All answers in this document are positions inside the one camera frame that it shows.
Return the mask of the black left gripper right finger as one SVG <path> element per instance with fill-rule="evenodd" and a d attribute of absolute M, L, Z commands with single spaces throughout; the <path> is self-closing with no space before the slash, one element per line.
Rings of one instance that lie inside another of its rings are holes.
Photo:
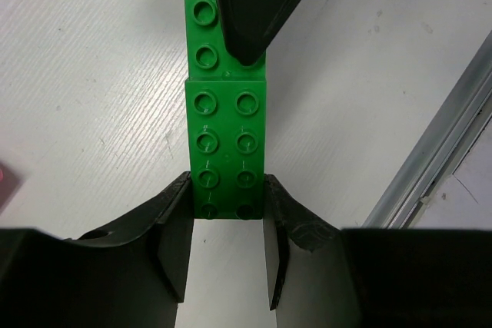
<path fill-rule="evenodd" d="M 279 327 L 489 327 L 491 234 L 339 230 L 264 178 L 269 305 Z"/>

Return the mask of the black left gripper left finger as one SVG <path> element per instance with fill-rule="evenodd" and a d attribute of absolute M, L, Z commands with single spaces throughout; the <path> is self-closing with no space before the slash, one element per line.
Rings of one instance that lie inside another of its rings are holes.
<path fill-rule="evenodd" d="M 3 327 L 173 327 L 194 226 L 191 175 L 78 239 L 1 231 Z"/>

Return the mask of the long green lego brick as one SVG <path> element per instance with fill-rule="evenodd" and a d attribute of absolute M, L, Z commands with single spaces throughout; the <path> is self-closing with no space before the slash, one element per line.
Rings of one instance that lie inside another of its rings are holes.
<path fill-rule="evenodd" d="M 194 213 L 263 217 L 265 58 L 243 66 L 225 47 L 216 0 L 184 0 L 184 83 Z"/>

